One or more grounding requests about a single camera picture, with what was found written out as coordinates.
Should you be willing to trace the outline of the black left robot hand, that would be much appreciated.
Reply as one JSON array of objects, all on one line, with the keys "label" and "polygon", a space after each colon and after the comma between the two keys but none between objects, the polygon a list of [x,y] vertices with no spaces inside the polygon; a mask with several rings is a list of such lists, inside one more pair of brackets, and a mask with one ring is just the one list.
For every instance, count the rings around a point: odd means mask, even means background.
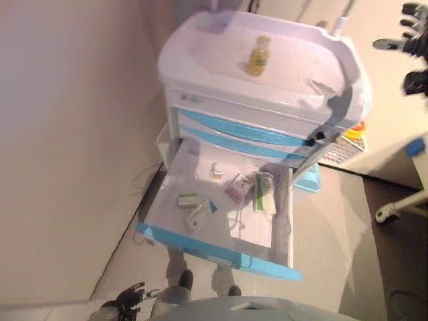
[{"label": "black left robot hand", "polygon": [[137,305],[143,301],[154,299],[161,293],[159,289],[145,290],[144,286],[144,282],[139,282],[125,289],[117,296],[116,301],[123,314],[135,313],[137,311]]}]

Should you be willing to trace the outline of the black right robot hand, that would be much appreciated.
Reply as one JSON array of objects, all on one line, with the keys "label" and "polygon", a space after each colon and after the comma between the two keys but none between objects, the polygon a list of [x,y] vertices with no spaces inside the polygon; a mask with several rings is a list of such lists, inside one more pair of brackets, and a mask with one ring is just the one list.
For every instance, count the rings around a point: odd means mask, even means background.
[{"label": "black right robot hand", "polygon": [[377,39],[372,46],[379,50],[401,51],[427,59],[427,5],[406,2],[401,13],[406,17],[400,20],[400,25],[411,31],[404,32],[401,39]]}]

